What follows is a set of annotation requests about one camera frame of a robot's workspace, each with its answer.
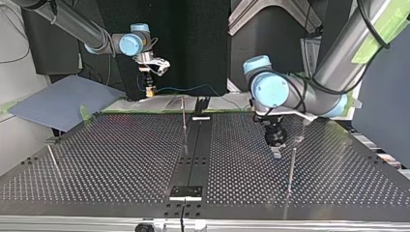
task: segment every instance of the metal bracket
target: metal bracket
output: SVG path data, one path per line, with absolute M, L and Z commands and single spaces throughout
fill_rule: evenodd
M 170 201 L 201 201 L 202 187 L 174 187 L 169 195 Z
M 281 158 L 281 152 L 280 148 L 286 147 L 286 144 L 282 144 L 279 147 L 271 147 L 271 151 L 274 154 L 274 159 L 280 159 Z
M 308 0 L 243 0 L 229 17 L 229 35 L 235 35 L 256 14 L 267 7 L 282 7 L 289 12 L 309 33 L 313 33 L 322 21 L 313 9 L 309 9 Z

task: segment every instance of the white wall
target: white wall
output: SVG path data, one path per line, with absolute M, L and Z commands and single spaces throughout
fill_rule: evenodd
M 2 2 L 20 12 L 11 1 L 0 0 L 0 4 Z M 18 18 L 9 10 L 3 10 L 23 32 Z M 23 56 L 27 48 L 27 40 L 16 32 L 0 11 L 0 63 Z M 31 54 L 14 63 L 0 64 L 0 105 L 30 96 L 45 87 L 45 78 L 36 74 Z M 41 150 L 50 136 L 49 128 L 0 113 L 0 175 Z

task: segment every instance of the black mount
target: black mount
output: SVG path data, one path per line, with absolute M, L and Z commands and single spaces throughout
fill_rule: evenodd
M 282 146 L 287 139 L 287 132 L 281 126 L 282 115 L 266 116 L 261 119 L 261 124 L 265 127 L 265 140 L 271 147 Z

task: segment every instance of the cable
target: cable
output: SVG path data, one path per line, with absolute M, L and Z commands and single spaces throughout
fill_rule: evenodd
M 308 9 L 307 9 L 307 19 L 305 20 L 305 35 L 304 35 L 304 54 L 305 54 L 305 64 L 307 65 L 307 76 L 309 79 L 311 79 L 311 75 L 310 75 L 310 66 L 308 63 L 308 50 L 307 50 L 307 36 L 308 36 L 308 17 L 310 14 L 310 9 L 311 9 L 311 4 L 308 3 Z
M 75 2 L 73 3 L 73 7 L 76 7 L 76 4 L 78 3 L 78 0 L 75 0 Z
M 305 37 L 304 37 L 304 48 L 305 48 L 305 49 L 304 49 L 304 54 L 305 54 L 305 62 L 306 62 L 306 66 L 307 66 L 308 80 L 306 80 L 305 78 L 301 77 L 300 75 L 294 73 L 295 75 L 297 75 L 298 77 L 300 77 L 300 78 L 304 81 L 305 85 L 307 85 L 307 83 L 306 83 L 306 81 L 307 81 L 308 83 L 310 83 L 310 84 L 311 84 L 312 86 L 314 86 L 315 88 L 317 88 L 317 89 L 319 89 L 319 90 L 321 90 L 321 91 L 323 91 L 323 92 L 325 92 L 325 93 L 327 93 L 327 94 L 330 94 L 330 95 L 344 95 L 344 94 L 347 94 L 347 93 L 349 93 L 350 91 L 354 90 L 357 86 L 359 86 L 359 84 L 360 84 L 360 83 L 362 82 L 362 80 L 365 78 L 365 75 L 366 75 L 366 73 L 367 73 L 367 70 L 368 70 L 368 68 L 370 67 L 371 63 L 374 61 L 374 59 L 375 59 L 375 57 L 377 56 L 377 54 L 379 54 L 379 52 L 380 52 L 383 48 L 386 48 L 386 49 L 389 49 L 389 48 L 390 48 L 390 45 L 384 42 L 384 40 L 380 37 L 380 35 L 377 33 L 377 31 L 374 29 L 373 25 L 372 25 L 371 22 L 369 21 L 369 19 L 368 19 L 368 17 L 367 17 L 367 14 L 366 14 L 366 12 L 365 12 L 365 8 L 364 8 L 364 5 L 363 5 L 362 0 L 357 0 L 357 2 L 358 2 L 359 12 L 360 12 L 360 14 L 361 14 L 361 16 L 362 16 L 363 21 L 365 22 L 365 24 L 366 24 L 366 26 L 367 26 L 367 29 L 370 31 L 370 33 L 371 33 L 371 35 L 374 37 L 374 39 L 380 43 L 381 46 L 379 47 L 379 49 L 377 49 L 377 51 L 374 53 L 374 55 L 373 55 L 373 56 L 371 57 L 371 59 L 368 61 L 367 65 L 366 65 L 366 67 L 365 67 L 365 70 L 364 70 L 364 72 L 362 73 L 361 77 L 358 79 L 358 81 L 357 81 L 352 87 L 348 88 L 347 90 L 344 90 L 344 91 L 336 91 L 336 90 L 332 90 L 332 89 L 329 89 L 329 88 L 323 86 L 323 85 L 320 84 L 315 78 L 313 78 L 313 77 L 310 76 L 310 70 L 309 70 L 309 65 L 308 65 L 307 46 L 306 46 L 306 36 L 307 36 L 307 34 L 305 34 Z M 307 26 L 308 26 L 308 14 L 309 14 L 310 8 L 311 8 L 311 4 L 309 4 L 309 8 L 308 8 L 308 10 L 307 10 L 307 20 L 306 20 L 306 23 L 305 23 L 305 30 L 306 30 L 306 28 L 307 28 Z
M 108 56 L 108 79 L 105 85 L 108 85 L 110 78 L 111 78 L 111 56 Z
M 380 34 L 376 31 L 374 28 L 373 24 L 370 22 L 368 19 L 367 13 L 365 12 L 365 7 L 363 5 L 362 0 L 357 0 L 358 2 L 358 9 L 360 12 L 360 15 L 362 16 L 363 21 L 365 22 L 367 29 L 370 31 L 371 35 L 374 37 L 374 39 L 384 48 L 389 49 L 390 45 L 387 44 L 383 38 L 380 36 Z
M 19 58 L 16 58 L 16 59 L 14 59 L 14 60 L 0 61 L 0 65 L 10 64 L 10 63 L 14 63 L 14 62 L 20 61 L 20 60 L 26 58 L 26 57 L 28 56 L 28 54 L 30 54 L 30 47 L 27 48 L 27 52 L 26 52 L 23 56 L 21 56 L 21 57 L 19 57 Z
M 139 72 L 136 74 L 136 85 L 138 86 L 138 90 L 141 92 L 145 92 L 145 90 L 143 90 L 141 88 L 141 86 L 139 86 Z
M 85 68 L 86 70 L 88 70 L 89 73 L 91 73 L 90 70 L 93 71 L 94 73 L 96 73 L 96 74 L 99 76 L 100 80 L 96 79 L 96 77 L 95 77 L 93 74 L 91 74 L 91 75 L 92 75 L 99 83 L 103 84 L 103 77 L 100 75 L 99 72 L 97 72 L 93 67 L 91 67 L 89 64 L 85 63 L 84 61 L 82 62 L 82 64 L 84 65 L 84 68 Z
M 261 73 L 273 73 L 275 75 L 278 75 L 278 76 L 282 77 L 284 80 L 286 80 L 286 82 L 293 87 L 293 89 L 295 90 L 295 92 L 296 92 L 296 94 L 298 95 L 298 98 L 299 98 L 298 104 L 293 109 L 298 109 L 300 106 L 302 106 L 303 107 L 302 112 L 303 113 L 307 112 L 307 106 L 305 104 L 305 98 L 302 96 L 301 91 L 299 91 L 299 88 L 295 85 L 295 83 L 293 83 L 293 81 L 291 81 L 289 79 L 289 76 L 287 76 L 285 74 L 282 74 L 282 73 L 279 73 L 279 72 L 275 72 L 273 70 L 262 70 L 262 71 L 254 73 L 252 76 L 258 76 Z
M 368 61 L 365 70 L 363 71 L 362 75 L 360 76 L 360 78 L 358 79 L 358 81 L 356 81 L 356 83 L 348 88 L 347 90 L 344 91 L 334 91 L 331 90 L 329 88 L 326 88 L 325 86 L 321 85 L 319 82 L 317 82 L 314 78 L 312 79 L 311 83 L 313 83 L 314 87 L 316 87 L 317 89 L 327 93 L 327 94 L 331 94 L 331 95 L 344 95 L 349 93 L 350 91 L 354 90 L 356 87 L 358 87 L 358 85 L 362 82 L 362 80 L 365 78 L 365 75 L 368 71 L 368 68 L 370 68 L 371 63 L 373 63 L 374 59 L 376 58 L 377 54 L 380 53 L 380 51 L 383 49 L 383 46 L 380 46 L 376 53 L 374 53 L 374 55 L 371 57 L 371 59 Z
M 157 91 L 157 93 L 158 93 L 158 92 L 161 92 L 161 91 L 164 91 L 164 90 L 174 90 L 174 91 L 178 91 L 178 92 L 187 92 L 187 91 L 192 91 L 192 90 L 195 90 L 195 89 L 200 89 L 200 88 L 203 88 L 203 87 L 208 87 L 208 88 L 210 88 L 210 89 L 212 90 L 212 92 L 214 92 L 215 95 L 217 95 L 218 97 L 222 98 L 222 99 L 225 100 L 226 102 L 229 102 L 229 103 L 231 103 L 231 104 L 234 104 L 234 105 L 242 112 L 242 108 L 241 108 L 237 103 L 235 103 L 234 101 L 230 101 L 230 100 L 224 98 L 223 96 L 221 96 L 220 94 L 218 94 L 217 91 L 216 91 L 214 88 L 212 88 L 212 86 L 209 85 L 209 84 L 198 85 L 198 86 L 196 86 L 196 87 L 189 88 L 189 89 L 178 89 L 178 88 L 173 88 L 173 87 L 164 87 L 164 88 L 159 89 L 159 90 Z
M 21 19 L 21 17 L 18 15 L 18 12 L 10 7 L 9 5 L 0 5 L 0 10 L 3 13 L 4 17 L 9 21 L 9 23 L 13 26 L 13 28 L 16 30 L 16 32 L 18 32 L 18 34 L 20 34 L 24 39 L 27 39 L 26 35 L 20 31 L 20 29 L 17 28 L 17 26 L 15 26 L 15 24 L 13 23 L 13 21 L 9 18 L 9 16 L 6 14 L 6 12 L 2 9 L 2 8 L 7 8 L 9 9 L 13 14 L 15 14 L 15 16 L 18 18 L 18 20 L 20 21 L 21 27 L 24 28 L 24 22 L 23 19 Z
M 23 22 L 22 19 L 19 17 L 18 12 L 17 12 L 15 9 L 13 9 L 12 7 L 10 7 L 9 5 L 6 5 L 6 4 L 0 5 L 0 9 L 1 9 L 1 7 L 5 7 L 5 8 L 7 8 L 7 9 L 9 9 L 10 11 L 12 11 L 12 12 L 15 14 L 15 16 L 20 20 L 20 23 L 21 23 L 22 26 L 24 27 L 24 22 Z M 13 21 L 12 21 L 12 20 L 9 18 L 9 16 L 3 11 L 3 9 L 1 9 L 1 11 L 2 11 L 2 13 L 4 14 L 4 16 L 6 17 L 6 19 L 12 24 L 12 26 L 14 27 L 14 29 L 18 32 L 18 34 L 20 34 L 24 39 L 27 40 L 27 37 L 24 35 L 24 33 L 22 33 L 22 32 L 17 28 L 17 26 L 15 26 L 15 24 L 13 23 Z M 29 54 L 30 54 L 30 46 L 27 47 L 27 51 L 26 51 L 26 53 L 25 53 L 23 56 L 21 56 L 21 57 L 19 57 L 19 58 L 15 58 L 15 59 L 13 59 L 13 60 L 0 61 L 0 65 L 10 64 L 10 63 L 14 63 L 14 62 L 20 61 L 20 60 L 26 58 Z

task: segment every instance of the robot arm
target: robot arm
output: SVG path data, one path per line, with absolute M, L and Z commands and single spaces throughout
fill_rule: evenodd
M 156 40 L 151 39 L 147 24 L 136 23 L 131 25 L 128 34 L 109 35 L 95 22 L 77 12 L 64 0 L 12 0 L 21 8 L 35 11 L 51 24 L 55 24 L 75 38 L 82 41 L 88 52 L 93 54 L 124 54 L 138 63 L 144 73 L 147 88 L 155 90 L 154 81 L 150 72 L 162 76 L 169 68 L 169 62 L 154 56 L 152 51 Z
M 385 12 L 388 12 L 387 9 L 393 7 L 391 2 L 391 0 L 364 1 L 369 21 L 374 24 L 384 16 Z M 402 1 L 405 9 L 403 14 L 408 15 L 410 9 L 408 4 L 405 4 L 405 1 Z M 352 14 L 314 75 L 314 81 L 305 83 L 301 78 L 274 72 L 267 56 L 247 60 L 244 71 L 252 96 L 256 100 L 256 111 L 264 115 L 270 108 L 285 106 L 322 117 L 341 115 L 345 107 L 349 106 L 348 97 L 344 92 L 347 92 L 352 83 L 357 81 L 356 77 L 366 70 L 367 64 L 372 60 L 372 58 L 364 62 L 355 60 L 360 48 L 367 38 L 371 37 L 361 14 L 359 9 Z M 400 23 L 397 24 L 397 28 L 406 25 L 406 22 Z

